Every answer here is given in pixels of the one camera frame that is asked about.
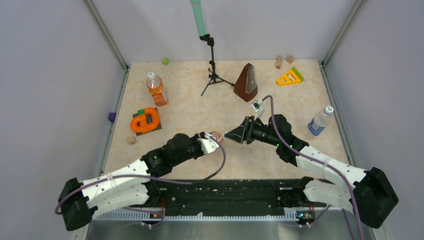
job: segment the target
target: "clear plastic bottle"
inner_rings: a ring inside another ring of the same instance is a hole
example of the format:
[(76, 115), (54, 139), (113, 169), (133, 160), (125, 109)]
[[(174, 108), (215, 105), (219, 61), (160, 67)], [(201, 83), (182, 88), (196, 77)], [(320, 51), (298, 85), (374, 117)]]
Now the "clear plastic bottle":
[(152, 71), (147, 74), (147, 77), (147, 89), (153, 97), (154, 104), (157, 106), (163, 106), (167, 104), (168, 96), (165, 93), (162, 79)]
[(307, 125), (309, 131), (315, 136), (320, 135), (333, 119), (333, 112), (332, 106), (326, 106), (324, 110), (319, 111)]

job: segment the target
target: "orange toy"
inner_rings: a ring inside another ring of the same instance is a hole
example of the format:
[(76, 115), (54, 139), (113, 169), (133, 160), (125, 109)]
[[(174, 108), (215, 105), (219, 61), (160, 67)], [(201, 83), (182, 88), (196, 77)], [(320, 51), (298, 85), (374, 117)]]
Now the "orange toy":
[[(146, 115), (151, 115), (151, 123), (147, 123)], [(135, 133), (146, 134), (155, 130), (159, 126), (159, 123), (161, 123), (161, 121), (158, 111), (152, 107), (148, 107), (144, 109), (144, 114), (134, 117), (129, 126)]]

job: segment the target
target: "bottle cap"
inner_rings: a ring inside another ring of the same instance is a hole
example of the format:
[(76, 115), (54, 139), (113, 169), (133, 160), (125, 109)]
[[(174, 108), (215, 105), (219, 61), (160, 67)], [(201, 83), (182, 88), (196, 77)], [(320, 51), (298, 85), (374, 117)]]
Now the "bottle cap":
[(334, 108), (332, 107), (332, 106), (326, 106), (325, 108), (324, 108), (324, 113), (325, 114), (327, 114), (327, 115), (330, 115), (330, 114), (332, 114), (334, 112)]
[(155, 73), (154, 72), (149, 72), (149, 73), (147, 73), (147, 77), (148, 77), (148, 79), (150, 79), (150, 80), (153, 80), (153, 79), (155, 79)]

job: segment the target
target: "table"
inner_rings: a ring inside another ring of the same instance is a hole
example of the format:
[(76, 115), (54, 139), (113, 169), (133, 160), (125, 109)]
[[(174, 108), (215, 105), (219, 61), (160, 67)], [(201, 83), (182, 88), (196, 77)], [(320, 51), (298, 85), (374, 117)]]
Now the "table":
[[(258, 94), (274, 98), (275, 114), (283, 114), (292, 125), (298, 138), (343, 163), (348, 163), (336, 121), (319, 135), (313, 136), (307, 127), (317, 111), (330, 104), (321, 71), (316, 59), (297, 59), (292, 64), (283, 61), (276, 69), (276, 60), (232, 60), (217, 61), (216, 71), (221, 78), (235, 83), (243, 67), (251, 63), (255, 67)], [(115, 122), (111, 146), (105, 167), (110, 173), (141, 158), (148, 151), (162, 147), (177, 133), (189, 137), (199, 132), (226, 132), (240, 125), (245, 116), (254, 115), (250, 102), (245, 102), (233, 93), (227, 83), (210, 85), (208, 61), (177, 61), (163, 65), (160, 62), (135, 62), (131, 65), (122, 104)], [(296, 67), (304, 76), (302, 83), (277, 86), (276, 79)], [(133, 114), (147, 107), (156, 107), (146, 87), (148, 72), (155, 72), (163, 80), (169, 103), (157, 107), (162, 129), (136, 137), (136, 144), (129, 145), (127, 137), (135, 136), (130, 129)], [(271, 115), (270, 102), (261, 117), (264, 123)], [(307, 170), (282, 161), (276, 147), (254, 141), (250, 145), (226, 140), (223, 147), (227, 160), (223, 170), (214, 179), (293, 179), (303, 176), (319, 177)], [(174, 167), (163, 176), (167, 179), (202, 179), (215, 172), (221, 165), (220, 150), (191, 159)]]

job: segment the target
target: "tripod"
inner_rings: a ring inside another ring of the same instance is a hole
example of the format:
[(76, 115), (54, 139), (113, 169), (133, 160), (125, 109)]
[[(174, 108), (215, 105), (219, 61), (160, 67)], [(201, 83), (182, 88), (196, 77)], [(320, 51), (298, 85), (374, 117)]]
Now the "tripod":
[(204, 36), (201, 36), (200, 37), (200, 40), (207, 42), (207, 45), (210, 46), (210, 51), (212, 53), (212, 60), (209, 61), (209, 64), (212, 66), (212, 70), (210, 68), (208, 68), (208, 70), (210, 72), (210, 74), (209, 74), (210, 80), (209, 80), (209, 83), (204, 88), (203, 92), (201, 93), (201, 96), (203, 96), (203, 94), (205, 93), (205, 91), (209, 87), (209, 85), (212, 85), (212, 84), (219, 84), (219, 83), (225, 82), (225, 83), (227, 83), (227, 84), (229, 84), (229, 85), (231, 85), (231, 86), (234, 87), (234, 83), (231, 83), (231, 82), (229, 82), (229, 81), (227, 81), (227, 80), (225, 80), (223, 78), (220, 78), (218, 76), (218, 74), (215, 72), (215, 59), (214, 59), (214, 45), (215, 45), (215, 42), (214, 42), (214, 38), (211, 37), (210, 34), (206, 34)]

